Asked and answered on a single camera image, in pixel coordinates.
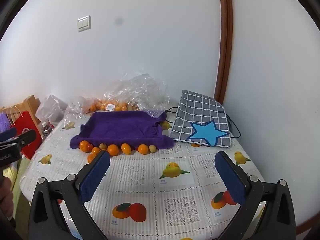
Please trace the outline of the person's left hand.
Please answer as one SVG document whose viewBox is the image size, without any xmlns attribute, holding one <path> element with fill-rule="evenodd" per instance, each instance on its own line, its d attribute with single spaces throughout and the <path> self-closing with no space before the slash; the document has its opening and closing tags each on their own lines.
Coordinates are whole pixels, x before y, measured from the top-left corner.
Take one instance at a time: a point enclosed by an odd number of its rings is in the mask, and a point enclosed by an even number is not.
<svg viewBox="0 0 320 240">
<path fill-rule="evenodd" d="M 13 204 L 13 194 L 11 191 L 11 181 L 9 178 L 4 177 L 2 184 L 1 184 L 1 190 L 0 190 L 0 208 L 3 214 L 6 217 L 11 217 L 14 210 L 14 204 Z"/>
</svg>

